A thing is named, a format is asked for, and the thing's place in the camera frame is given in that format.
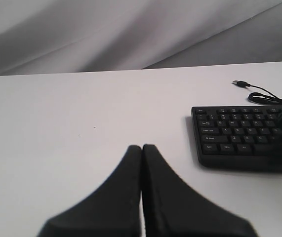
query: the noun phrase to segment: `white desk surface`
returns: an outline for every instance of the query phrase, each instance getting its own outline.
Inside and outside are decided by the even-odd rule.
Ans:
[[[282,97],[282,62],[0,77],[0,236],[33,237],[94,191],[130,144],[155,144],[196,191],[282,236],[282,175],[197,163],[192,106],[252,105],[245,80]]]

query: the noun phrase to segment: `black cable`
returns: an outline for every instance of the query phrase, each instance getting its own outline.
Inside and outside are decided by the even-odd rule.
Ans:
[[[237,85],[239,87],[255,87],[258,89],[261,89],[263,91],[266,91],[268,94],[272,95],[265,95],[262,93],[258,93],[258,92],[253,92],[250,93],[248,96],[248,100],[257,104],[263,104],[263,105],[282,105],[282,99],[275,96],[273,93],[269,92],[268,90],[261,88],[259,86],[255,86],[255,85],[251,85],[249,83],[247,83],[246,81],[242,81],[242,80],[235,80],[232,82],[234,85]]]

